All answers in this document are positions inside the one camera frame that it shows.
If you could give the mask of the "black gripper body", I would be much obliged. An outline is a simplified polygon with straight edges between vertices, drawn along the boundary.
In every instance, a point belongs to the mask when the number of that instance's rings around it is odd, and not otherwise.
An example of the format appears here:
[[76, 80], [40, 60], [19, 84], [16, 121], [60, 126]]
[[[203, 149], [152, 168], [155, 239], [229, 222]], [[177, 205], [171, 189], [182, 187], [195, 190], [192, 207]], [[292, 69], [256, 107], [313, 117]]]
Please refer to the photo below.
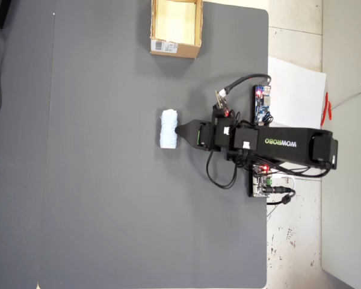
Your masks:
[[217, 125], [211, 122], [200, 122], [197, 134], [197, 148], [204, 151], [220, 152], [221, 148], [215, 144]]

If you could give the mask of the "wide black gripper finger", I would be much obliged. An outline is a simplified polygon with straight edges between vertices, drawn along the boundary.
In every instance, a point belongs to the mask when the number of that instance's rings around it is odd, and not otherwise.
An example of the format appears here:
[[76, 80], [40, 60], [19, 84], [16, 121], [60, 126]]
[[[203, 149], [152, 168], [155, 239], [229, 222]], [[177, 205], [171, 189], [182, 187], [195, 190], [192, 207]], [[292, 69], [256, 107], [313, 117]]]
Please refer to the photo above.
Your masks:
[[178, 125], [175, 128], [175, 133], [182, 139], [186, 140], [193, 148], [197, 148], [197, 140], [200, 129], [200, 121], [192, 120], [184, 125]]

